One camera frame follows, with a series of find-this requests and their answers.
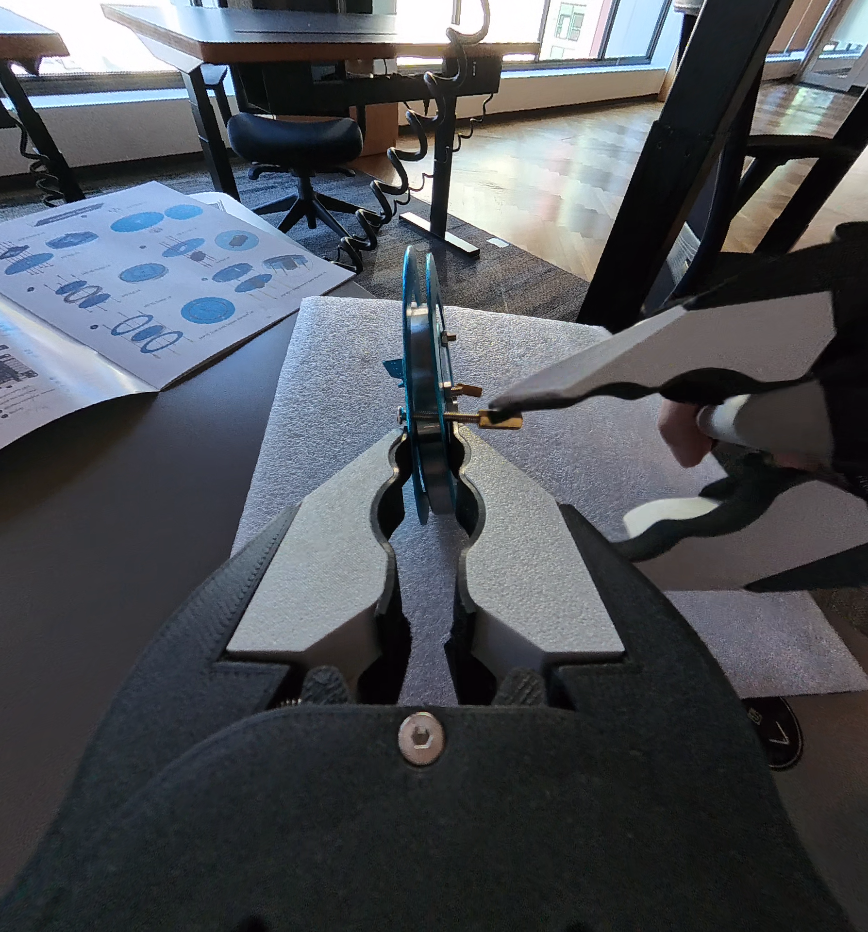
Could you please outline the white foam sheet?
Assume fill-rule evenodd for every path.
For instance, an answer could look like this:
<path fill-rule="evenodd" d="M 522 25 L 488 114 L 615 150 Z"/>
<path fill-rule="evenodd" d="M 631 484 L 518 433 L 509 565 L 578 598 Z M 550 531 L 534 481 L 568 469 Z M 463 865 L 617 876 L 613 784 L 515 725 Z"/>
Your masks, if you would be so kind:
<path fill-rule="evenodd" d="M 446 310 L 453 373 L 484 396 L 605 339 L 603 330 L 474 309 Z M 402 356 L 401 303 L 309 298 L 296 316 L 233 553 L 392 430 L 404 393 L 385 370 Z M 714 460 L 688 472 L 661 443 L 658 402 L 593 399 L 525 416 L 519 432 L 487 442 L 557 500 L 576 506 L 610 540 L 623 515 L 651 499 L 691 497 L 723 471 Z M 453 702 L 442 643 L 452 623 L 455 560 L 463 533 L 453 519 L 417 519 L 405 487 L 396 530 L 403 610 L 413 654 L 402 699 Z M 868 689 L 868 676 L 807 594 L 674 592 L 741 697 Z"/>

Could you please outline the black stool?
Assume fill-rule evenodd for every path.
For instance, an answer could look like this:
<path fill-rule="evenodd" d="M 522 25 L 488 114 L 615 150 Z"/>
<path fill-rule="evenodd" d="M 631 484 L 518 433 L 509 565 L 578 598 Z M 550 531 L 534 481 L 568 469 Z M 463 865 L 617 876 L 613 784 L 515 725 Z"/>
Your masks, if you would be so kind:
<path fill-rule="evenodd" d="M 265 172 L 285 171 L 297 179 L 296 196 L 257 207 L 255 214 L 285 212 L 278 227 L 281 232 L 288 232 L 300 219 L 306 219 L 312 229 L 320 220 L 340 237 L 347 236 L 333 213 L 353 215 L 357 207 L 314 192 L 311 178 L 319 171 L 341 169 L 361 155 L 363 134 L 355 120 L 340 117 L 294 122 L 238 113 L 229 120 L 227 132 L 234 151 L 251 163 L 249 179 L 255 180 Z"/>

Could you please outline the large window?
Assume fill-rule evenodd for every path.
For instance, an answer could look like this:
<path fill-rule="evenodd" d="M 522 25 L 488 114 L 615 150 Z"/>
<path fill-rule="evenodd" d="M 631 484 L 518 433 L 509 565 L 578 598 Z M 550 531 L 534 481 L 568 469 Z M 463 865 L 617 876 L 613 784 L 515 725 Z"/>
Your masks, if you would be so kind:
<path fill-rule="evenodd" d="M 3 1 L 0 6 L 57 32 L 67 57 L 46 57 L 38 75 L 17 65 L 14 73 L 29 94 L 148 90 L 182 87 L 176 71 L 148 52 L 137 37 L 105 18 L 103 3 L 140 6 L 217 6 L 218 2 Z M 683 11 L 691 3 L 662 1 L 491 1 L 487 39 L 539 43 L 538 71 L 557 67 L 666 64 L 681 35 Z M 836 2 L 792 2 L 768 56 L 802 58 Z M 483 22 L 477 1 L 372 2 L 372 12 L 402 17 L 424 39 L 442 41 L 458 12 L 457 25 L 470 33 Z M 848 2 L 824 57 L 860 55 L 868 43 L 868 2 Z"/>

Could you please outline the black metal frame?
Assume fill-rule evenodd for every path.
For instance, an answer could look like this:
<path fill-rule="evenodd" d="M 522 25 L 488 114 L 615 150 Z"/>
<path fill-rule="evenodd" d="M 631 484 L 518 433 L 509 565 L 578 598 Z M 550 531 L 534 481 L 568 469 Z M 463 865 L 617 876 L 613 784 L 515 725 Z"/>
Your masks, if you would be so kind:
<path fill-rule="evenodd" d="M 614 333 L 637 322 L 790 6 L 790 1 L 703 4 L 577 323 Z"/>

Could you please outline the person's right hand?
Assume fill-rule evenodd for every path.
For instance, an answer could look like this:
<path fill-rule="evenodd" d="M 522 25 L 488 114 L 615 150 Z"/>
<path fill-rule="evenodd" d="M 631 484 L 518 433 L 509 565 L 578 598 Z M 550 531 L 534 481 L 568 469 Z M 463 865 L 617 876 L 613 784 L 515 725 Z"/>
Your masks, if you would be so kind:
<path fill-rule="evenodd" d="M 716 445 L 716 441 L 698 426 L 697 418 L 701 409 L 702 405 L 697 403 L 667 399 L 661 403 L 658 419 L 661 439 L 671 450 L 673 458 L 685 469 L 700 464 Z"/>

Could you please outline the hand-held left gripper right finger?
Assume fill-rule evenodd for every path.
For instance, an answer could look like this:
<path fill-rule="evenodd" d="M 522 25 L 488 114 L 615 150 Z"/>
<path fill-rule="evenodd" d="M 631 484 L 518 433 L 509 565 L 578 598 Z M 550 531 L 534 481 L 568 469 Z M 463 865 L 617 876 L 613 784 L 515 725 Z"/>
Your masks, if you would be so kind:
<path fill-rule="evenodd" d="M 515 668 L 619 661 L 624 646 L 553 496 L 471 430 L 454 435 L 468 534 L 449 639 L 459 703 L 491 703 Z"/>

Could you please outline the black office chair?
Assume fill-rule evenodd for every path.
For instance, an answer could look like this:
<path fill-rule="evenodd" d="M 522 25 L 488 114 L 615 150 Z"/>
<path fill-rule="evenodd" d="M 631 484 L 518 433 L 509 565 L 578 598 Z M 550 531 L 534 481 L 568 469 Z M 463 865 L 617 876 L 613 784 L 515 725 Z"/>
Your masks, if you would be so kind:
<path fill-rule="evenodd" d="M 796 244 L 829 195 L 868 146 L 868 125 L 846 121 L 835 137 L 753 135 L 729 141 L 717 166 L 684 221 L 642 309 L 659 312 L 676 296 L 686 296 L 717 278 L 722 242 L 731 220 L 778 167 L 813 158 L 816 163 L 785 210 L 755 248 L 783 254 Z"/>

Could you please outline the open instruction booklet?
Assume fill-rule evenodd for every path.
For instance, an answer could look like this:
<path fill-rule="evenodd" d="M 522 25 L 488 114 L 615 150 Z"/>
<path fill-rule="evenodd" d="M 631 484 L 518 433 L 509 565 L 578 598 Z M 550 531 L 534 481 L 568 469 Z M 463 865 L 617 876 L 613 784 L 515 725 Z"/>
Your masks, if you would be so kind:
<path fill-rule="evenodd" d="M 226 195 L 158 182 L 0 223 L 0 449 L 163 390 L 351 277 Z"/>

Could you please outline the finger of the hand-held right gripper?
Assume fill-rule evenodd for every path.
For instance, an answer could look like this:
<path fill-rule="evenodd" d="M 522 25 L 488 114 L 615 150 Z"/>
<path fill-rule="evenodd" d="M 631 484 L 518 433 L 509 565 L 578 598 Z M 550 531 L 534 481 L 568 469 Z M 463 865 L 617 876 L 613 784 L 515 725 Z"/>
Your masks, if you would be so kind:
<path fill-rule="evenodd" d="M 868 505 L 806 472 L 747 464 L 624 517 L 622 555 L 665 591 L 743 589 L 868 544 Z"/>
<path fill-rule="evenodd" d="M 501 412 L 652 393 L 702 405 L 714 440 L 830 465 L 834 430 L 813 367 L 836 335 L 827 291 L 708 309 L 674 307 L 548 366 L 493 399 Z"/>

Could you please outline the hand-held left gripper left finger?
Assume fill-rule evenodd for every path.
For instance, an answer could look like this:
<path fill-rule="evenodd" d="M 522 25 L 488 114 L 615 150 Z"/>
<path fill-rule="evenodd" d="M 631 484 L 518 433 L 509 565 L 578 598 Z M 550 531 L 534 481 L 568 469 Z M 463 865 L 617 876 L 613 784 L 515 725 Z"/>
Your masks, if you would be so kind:
<path fill-rule="evenodd" d="M 389 539 L 412 472 L 393 430 L 295 510 L 229 641 L 230 658 L 336 667 L 360 701 L 395 704 L 411 647 Z"/>

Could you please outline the round black desk grommet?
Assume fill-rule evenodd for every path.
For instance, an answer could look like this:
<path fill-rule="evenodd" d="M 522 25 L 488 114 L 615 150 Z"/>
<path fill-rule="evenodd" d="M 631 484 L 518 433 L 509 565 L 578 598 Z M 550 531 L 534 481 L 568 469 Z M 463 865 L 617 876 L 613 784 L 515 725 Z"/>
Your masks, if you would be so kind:
<path fill-rule="evenodd" d="M 743 699 L 757 738 L 764 748 L 772 771 L 785 771 L 801 760 L 804 740 L 792 707 L 780 696 Z"/>

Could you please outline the blue metal turntable assembly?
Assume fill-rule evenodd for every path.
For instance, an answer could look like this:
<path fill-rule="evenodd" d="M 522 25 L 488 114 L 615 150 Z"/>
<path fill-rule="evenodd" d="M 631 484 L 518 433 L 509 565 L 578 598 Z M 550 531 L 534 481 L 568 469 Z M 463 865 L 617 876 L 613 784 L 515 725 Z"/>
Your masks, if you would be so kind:
<path fill-rule="evenodd" d="M 455 480 L 451 472 L 451 421 L 421 419 L 421 412 L 460 412 L 456 399 L 479 397 L 482 389 L 455 382 L 450 345 L 440 344 L 447 332 L 435 260 L 432 254 L 419 267 L 420 254 L 408 247 L 403 263 L 401 359 L 387 360 L 388 373 L 405 391 L 405 406 L 412 420 L 405 425 L 412 449 L 413 480 L 418 519 L 451 514 L 455 510 Z"/>

